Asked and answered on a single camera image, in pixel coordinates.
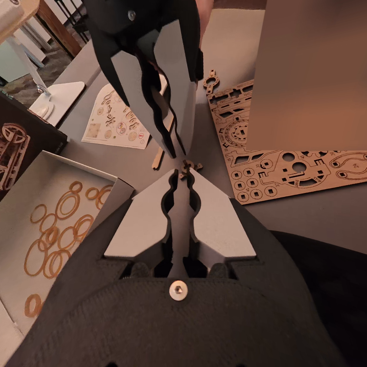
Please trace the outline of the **wooden easel stand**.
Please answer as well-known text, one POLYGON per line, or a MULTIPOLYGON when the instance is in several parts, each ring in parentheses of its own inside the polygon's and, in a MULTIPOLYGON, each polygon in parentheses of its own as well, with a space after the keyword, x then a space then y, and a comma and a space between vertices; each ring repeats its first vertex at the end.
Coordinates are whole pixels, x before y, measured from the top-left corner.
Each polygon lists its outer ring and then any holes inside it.
POLYGON ((30 18, 35 17, 44 26, 51 38, 71 58, 74 59, 81 51, 81 47, 75 38, 68 32, 65 26, 43 0, 20 0, 24 9, 21 20, 13 23, 6 31, 0 33, 0 43, 6 41, 7 37, 13 35, 19 28, 24 26, 30 18))

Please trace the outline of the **clear stand post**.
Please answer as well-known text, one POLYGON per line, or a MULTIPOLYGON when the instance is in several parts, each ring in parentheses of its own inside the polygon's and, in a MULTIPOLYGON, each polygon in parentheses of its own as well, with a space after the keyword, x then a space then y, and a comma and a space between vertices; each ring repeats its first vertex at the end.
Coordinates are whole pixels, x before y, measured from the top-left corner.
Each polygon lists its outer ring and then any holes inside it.
POLYGON ((34 83, 36 84, 37 91, 39 94, 45 94, 47 97, 51 96, 46 84, 38 74, 36 66, 43 66, 41 62, 36 62, 34 55, 14 36, 7 37, 6 41, 11 45, 16 55, 20 58, 22 63, 27 68, 29 74, 32 76, 34 83))

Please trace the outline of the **pile of rubber bands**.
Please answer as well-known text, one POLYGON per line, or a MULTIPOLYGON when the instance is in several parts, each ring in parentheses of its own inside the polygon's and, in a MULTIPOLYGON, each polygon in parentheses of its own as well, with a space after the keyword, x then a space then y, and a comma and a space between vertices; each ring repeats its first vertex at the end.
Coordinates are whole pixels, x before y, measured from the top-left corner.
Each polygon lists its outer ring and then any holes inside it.
POLYGON ((72 252, 86 237, 96 217, 90 210, 78 215, 82 199, 94 203, 99 213, 112 187, 108 184, 102 188, 83 188, 82 182, 74 181, 60 196, 54 209, 48 209, 43 203, 34 208, 29 220, 32 225, 39 226, 39 234, 25 255, 24 272, 27 276, 43 275, 48 280, 58 276, 72 252))

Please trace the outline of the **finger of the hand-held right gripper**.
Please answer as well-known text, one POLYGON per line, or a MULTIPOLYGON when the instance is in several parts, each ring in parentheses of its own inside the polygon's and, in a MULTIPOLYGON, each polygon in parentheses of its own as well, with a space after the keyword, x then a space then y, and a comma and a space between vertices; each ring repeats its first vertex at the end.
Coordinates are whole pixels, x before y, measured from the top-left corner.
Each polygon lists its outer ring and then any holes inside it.
POLYGON ((169 104, 177 121, 176 136, 186 155, 194 132, 196 84, 190 80, 179 20, 162 27, 153 53, 170 87, 169 104))
POLYGON ((175 158, 170 133, 163 123, 167 104, 148 80, 146 67, 141 68, 139 59, 125 51, 114 55, 112 63, 131 110, 166 154, 175 158))

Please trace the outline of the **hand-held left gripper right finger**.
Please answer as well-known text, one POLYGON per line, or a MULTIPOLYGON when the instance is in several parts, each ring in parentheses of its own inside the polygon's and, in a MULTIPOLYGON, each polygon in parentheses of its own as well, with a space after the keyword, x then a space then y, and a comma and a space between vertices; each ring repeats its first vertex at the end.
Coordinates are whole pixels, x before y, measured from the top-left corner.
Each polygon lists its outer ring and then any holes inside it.
POLYGON ((256 252, 231 199, 192 168, 186 182, 193 211, 183 258, 188 277, 236 277, 232 263, 255 259, 256 252))

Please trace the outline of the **laser-cut wooden parts sheet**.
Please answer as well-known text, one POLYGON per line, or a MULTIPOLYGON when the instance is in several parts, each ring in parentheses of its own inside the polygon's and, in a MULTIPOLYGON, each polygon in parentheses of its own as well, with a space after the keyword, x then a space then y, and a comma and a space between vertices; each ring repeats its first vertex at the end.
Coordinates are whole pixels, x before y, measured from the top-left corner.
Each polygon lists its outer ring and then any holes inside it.
POLYGON ((248 150, 254 80, 207 96, 231 181, 242 205, 367 181, 367 152, 248 150))

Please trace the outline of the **small wooden gear assembly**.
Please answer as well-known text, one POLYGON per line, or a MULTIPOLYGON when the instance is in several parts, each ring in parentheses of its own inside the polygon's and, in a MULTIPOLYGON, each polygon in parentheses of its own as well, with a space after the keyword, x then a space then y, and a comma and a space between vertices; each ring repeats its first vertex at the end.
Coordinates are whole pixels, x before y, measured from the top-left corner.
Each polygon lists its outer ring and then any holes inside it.
POLYGON ((181 169, 178 178, 182 180, 187 177, 187 174, 190 172, 191 168, 195 171, 198 171, 203 168, 203 165, 201 163, 195 164, 191 160, 184 159, 181 163, 181 169))

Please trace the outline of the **white cardboard box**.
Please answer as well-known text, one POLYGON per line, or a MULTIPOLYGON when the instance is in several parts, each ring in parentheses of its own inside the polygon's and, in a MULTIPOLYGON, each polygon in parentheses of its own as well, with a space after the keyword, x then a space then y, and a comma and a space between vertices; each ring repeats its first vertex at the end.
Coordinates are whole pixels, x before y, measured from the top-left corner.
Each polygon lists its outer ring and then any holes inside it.
POLYGON ((116 176, 43 151, 1 201, 1 366, 6 364, 29 332, 56 280, 48 280, 43 275, 29 277, 24 272, 26 252, 39 234, 39 226, 30 223, 30 214, 41 203, 48 209, 54 209, 60 196, 74 181, 82 182, 83 188, 113 185, 99 213, 94 203, 82 199, 78 215, 88 210, 96 215, 87 235, 134 191, 131 185, 116 176))

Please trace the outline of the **person's right hand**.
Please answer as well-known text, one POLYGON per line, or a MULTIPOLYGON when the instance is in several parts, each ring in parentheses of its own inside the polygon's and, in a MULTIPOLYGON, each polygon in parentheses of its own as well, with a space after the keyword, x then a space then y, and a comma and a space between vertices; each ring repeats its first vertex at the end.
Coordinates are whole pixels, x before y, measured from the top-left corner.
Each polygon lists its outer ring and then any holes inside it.
POLYGON ((213 0, 196 0, 196 5, 200 17, 200 43, 201 48, 205 30, 209 24, 211 12, 213 10, 214 1, 213 0))

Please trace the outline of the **white low cabinet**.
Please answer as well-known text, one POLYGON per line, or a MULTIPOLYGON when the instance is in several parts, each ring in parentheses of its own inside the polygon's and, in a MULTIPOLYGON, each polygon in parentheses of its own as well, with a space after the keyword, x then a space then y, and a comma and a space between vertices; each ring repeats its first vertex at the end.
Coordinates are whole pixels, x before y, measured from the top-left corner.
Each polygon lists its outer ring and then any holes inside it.
MULTIPOLYGON (((51 40, 50 35, 42 30, 35 30, 35 40, 27 32, 18 29, 14 33, 15 38, 20 42, 24 52, 37 68, 44 66, 46 55, 42 51, 42 45, 38 41, 48 44, 51 40)), ((0 76, 7 82, 14 81, 27 75, 28 70, 17 56, 8 41, 4 41, 0 46, 0 76)))

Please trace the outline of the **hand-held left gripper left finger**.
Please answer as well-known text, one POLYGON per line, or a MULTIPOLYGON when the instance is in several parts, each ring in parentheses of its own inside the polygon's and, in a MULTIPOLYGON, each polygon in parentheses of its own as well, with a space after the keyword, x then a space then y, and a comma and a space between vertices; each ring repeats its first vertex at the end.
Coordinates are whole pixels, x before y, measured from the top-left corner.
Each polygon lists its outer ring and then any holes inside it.
POLYGON ((145 263, 157 278, 172 269, 172 229, 168 212, 174 206, 178 170, 170 170, 132 198, 117 231, 104 253, 145 263))

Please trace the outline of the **white stand base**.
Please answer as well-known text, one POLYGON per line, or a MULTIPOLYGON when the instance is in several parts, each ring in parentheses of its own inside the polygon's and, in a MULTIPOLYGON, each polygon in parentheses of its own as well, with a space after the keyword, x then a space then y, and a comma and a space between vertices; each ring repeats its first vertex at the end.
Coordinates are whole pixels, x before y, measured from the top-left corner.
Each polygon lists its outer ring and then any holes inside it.
POLYGON ((44 84, 37 84, 40 95, 29 111, 55 127, 84 88, 85 84, 82 81, 54 84, 48 88, 44 84))

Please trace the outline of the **black cardboard box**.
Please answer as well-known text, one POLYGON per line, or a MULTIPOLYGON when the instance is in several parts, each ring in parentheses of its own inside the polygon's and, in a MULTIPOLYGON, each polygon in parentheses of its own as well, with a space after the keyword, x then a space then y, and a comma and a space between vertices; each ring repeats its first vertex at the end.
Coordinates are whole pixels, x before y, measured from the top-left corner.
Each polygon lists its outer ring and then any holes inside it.
POLYGON ((41 151, 60 154, 67 136, 23 104, 0 93, 0 199, 2 200, 41 151))

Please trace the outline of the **black quilted cushion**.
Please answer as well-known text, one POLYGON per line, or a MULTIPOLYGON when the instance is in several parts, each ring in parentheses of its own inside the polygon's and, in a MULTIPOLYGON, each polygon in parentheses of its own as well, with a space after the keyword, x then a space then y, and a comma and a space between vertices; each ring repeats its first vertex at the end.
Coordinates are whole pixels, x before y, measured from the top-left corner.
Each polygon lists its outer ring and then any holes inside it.
POLYGON ((367 255, 272 231, 300 270, 348 366, 367 366, 367 255))

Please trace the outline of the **small wooden axle stick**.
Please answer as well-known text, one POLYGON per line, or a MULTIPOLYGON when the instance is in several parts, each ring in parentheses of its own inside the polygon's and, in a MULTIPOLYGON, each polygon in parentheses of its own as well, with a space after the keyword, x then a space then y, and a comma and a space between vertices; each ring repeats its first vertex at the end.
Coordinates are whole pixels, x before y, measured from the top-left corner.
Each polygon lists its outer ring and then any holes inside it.
MULTIPOLYGON (((174 123, 174 116, 172 114, 171 111, 168 111, 167 116, 163 119, 163 123, 166 127, 166 129, 168 130, 168 132, 171 134, 172 132, 172 126, 174 123)), ((161 147, 158 148, 157 154, 153 160, 152 163, 152 169, 153 170, 158 170, 160 165, 161 165, 161 161, 162 161, 162 157, 164 155, 164 151, 161 147)))

